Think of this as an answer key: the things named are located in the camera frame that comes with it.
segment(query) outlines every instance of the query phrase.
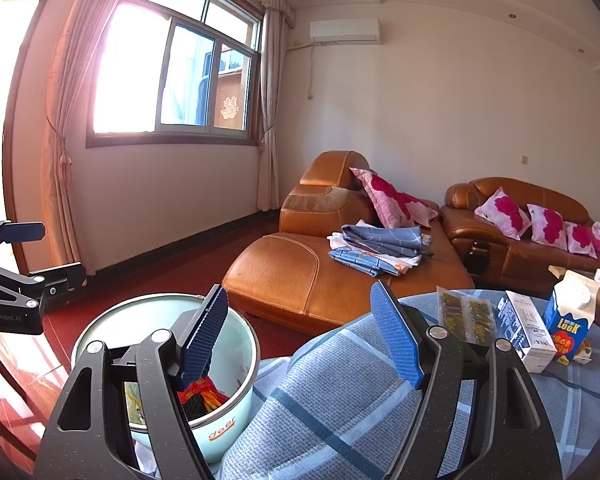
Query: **folded clothes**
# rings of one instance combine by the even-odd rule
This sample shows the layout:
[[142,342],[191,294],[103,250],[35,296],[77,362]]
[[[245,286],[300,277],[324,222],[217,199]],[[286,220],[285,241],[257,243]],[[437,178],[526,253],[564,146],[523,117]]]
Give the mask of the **folded clothes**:
[[419,227],[384,229],[367,224],[346,224],[342,226],[344,240],[364,251],[389,256],[418,256],[430,254],[428,246],[422,241]]
[[338,249],[340,247],[344,247],[358,250],[361,253],[368,254],[369,256],[373,256],[387,262],[389,265],[394,267],[395,270],[397,270],[400,274],[404,274],[405,272],[407,272],[407,270],[411,269],[411,267],[417,266],[420,263],[420,260],[422,259],[422,256],[414,256],[413,258],[407,258],[406,256],[403,256],[401,258],[396,258],[395,256],[389,256],[388,254],[375,254],[369,251],[364,251],[362,249],[354,247],[353,245],[348,244],[345,241],[342,233],[332,233],[331,236],[327,236],[327,239],[329,240],[331,249]]
[[372,256],[371,254],[363,253],[362,251],[349,249],[348,247],[334,249],[329,252],[329,256],[337,262],[345,264],[347,267],[360,270],[369,276],[376,277],[383,272],[387,272],[393,276],[400,276],[400,272],[386,261],[381,260],[376,256]]

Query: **red tile floor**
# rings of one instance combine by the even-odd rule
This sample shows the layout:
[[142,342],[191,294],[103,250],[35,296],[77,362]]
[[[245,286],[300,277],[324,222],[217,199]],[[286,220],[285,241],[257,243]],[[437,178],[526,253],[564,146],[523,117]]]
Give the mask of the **red tile floor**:
[[[40,445],[45,424],[71,370],[70,357],[82,330],[117,303],[156,292],[208,293],[220,283],[231,263],[254,240],[277,230],[271,217],[239,228],[167,260],[100,286],[71,303],[48,312],[40,336],[0,334],[0,359],[30,397],[33,411],[0,378],[0,418],[33,451]],[[291,355],[310,339],[247,315],[260,341],[262,358]],[[32,470],[33,462],[15,448],[0,444],[19,466]]]

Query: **red heart graphic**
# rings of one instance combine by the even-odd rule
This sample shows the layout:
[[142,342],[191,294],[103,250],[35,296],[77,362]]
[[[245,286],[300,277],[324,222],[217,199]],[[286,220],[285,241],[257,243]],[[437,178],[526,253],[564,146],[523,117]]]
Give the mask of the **red heart graphic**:
[[553,336],[553,340],[555,349],[558,351],[558,355],[568,354],[574,345],[573,337],[567,334],[564,330],[556,332]]

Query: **sofa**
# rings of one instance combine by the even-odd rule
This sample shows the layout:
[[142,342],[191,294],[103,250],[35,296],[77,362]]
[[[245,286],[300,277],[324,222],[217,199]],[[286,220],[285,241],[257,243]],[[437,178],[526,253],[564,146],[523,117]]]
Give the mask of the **sofa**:
[[571,254],[531,241],[531,227],[522,240],[505,237],[490,222],[473,211],[482,205],[499,187],[528,215],[527,204],[553,209],[564,221],[592,225],[587,209],[566,195],[504,177],[489,177],[451,186],[440,208],[442,227],[460,259],[480,286],[514,288],[547,296],[557,279],[548,266],[574,270],[596,270],[598,259],[583,254]]
[[[222,281],[232,307],[311,335],[369,312],[378,278],[334,261],[326,239],[360,219],[379,225],[360,181],[349,168],[369,170],[357,152],[325,152],[306,170],[280,210],[279,232],[256,240]],[[432,208],[438,206],[430,202]],[[398,278],[384,275],[394,294],[412,296],[474,284],[437,220],[431,223],[433,256]]]

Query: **air conditioner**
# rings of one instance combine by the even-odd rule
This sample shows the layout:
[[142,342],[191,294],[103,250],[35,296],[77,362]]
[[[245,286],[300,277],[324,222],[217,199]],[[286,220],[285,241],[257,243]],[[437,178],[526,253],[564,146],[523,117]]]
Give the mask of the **air conditioner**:
[[381,44],[380,20],[328,20],[311,22],[311,41],[319,45]]

